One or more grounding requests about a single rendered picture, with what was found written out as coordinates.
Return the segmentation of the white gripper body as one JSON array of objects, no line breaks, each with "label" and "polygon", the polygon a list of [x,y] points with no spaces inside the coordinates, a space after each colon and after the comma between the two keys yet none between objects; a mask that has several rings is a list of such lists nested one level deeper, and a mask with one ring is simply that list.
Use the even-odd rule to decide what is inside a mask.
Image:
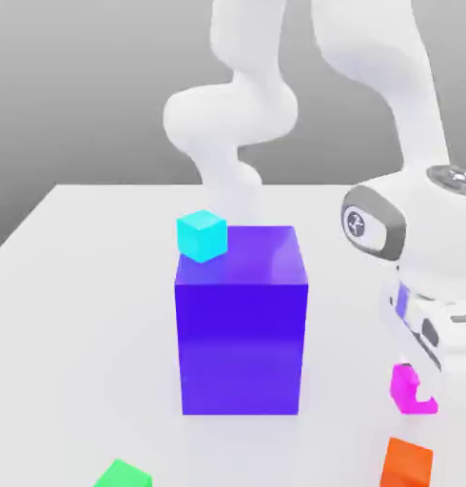
[{"label": "white gripper body", "polygon": [[415,338],[412,331],[397,315],[389,299],[381,302],[383,320],[390,331],[391,340],[398,352],[399,361],[409,363],[419,378],[418,396],[441,395],[441,372],[436,363]]}]

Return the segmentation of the small orange cube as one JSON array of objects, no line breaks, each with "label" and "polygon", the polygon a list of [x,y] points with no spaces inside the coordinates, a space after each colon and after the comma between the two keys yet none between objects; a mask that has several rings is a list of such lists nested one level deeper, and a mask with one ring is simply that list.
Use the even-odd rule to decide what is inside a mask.
[{"label": "small orange cube", "polygon": [[379,487],[430,487],[434,452],[399,438],[390,438]]}]

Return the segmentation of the small green cube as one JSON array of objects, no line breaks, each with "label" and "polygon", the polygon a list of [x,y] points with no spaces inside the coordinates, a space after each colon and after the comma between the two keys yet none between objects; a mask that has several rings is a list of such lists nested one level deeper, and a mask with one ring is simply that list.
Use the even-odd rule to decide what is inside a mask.
[{"label": "small green cube", "polygon": [[153,480],[150,474],[117,458],[93,487],[153,487]]}]

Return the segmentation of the small magenta cube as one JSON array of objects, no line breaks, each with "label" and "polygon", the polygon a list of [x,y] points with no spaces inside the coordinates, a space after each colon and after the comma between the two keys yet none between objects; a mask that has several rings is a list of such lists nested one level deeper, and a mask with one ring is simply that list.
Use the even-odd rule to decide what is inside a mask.
[{"label": "small magenta cube", "polygon": [[404,415],[435,415],[437,401],[430,397],[425,401],[417,399],[420,380],[409,363],[399,363],[393,367],[390,395],[396,407]]}]

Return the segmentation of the large blue box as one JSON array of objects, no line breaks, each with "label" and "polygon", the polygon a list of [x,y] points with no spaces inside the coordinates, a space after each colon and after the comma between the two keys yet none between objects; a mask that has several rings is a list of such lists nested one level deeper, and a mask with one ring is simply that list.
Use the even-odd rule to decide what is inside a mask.
[{"label": "large blue box", "polygon": [[291,226],[231,226],[225,254],[206,263],[180,257],[184,414],[298,414],[308,289]]}]

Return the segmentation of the small cyan cube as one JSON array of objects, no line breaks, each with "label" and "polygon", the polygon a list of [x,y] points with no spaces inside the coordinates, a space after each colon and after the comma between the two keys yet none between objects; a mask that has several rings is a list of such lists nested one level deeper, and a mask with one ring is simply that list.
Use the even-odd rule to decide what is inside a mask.
[{"label": "small cyan cube", "polygon": [[226,219],[199,210],[177,219],[179,252],[197,263],[206,263],[227,251]]}]

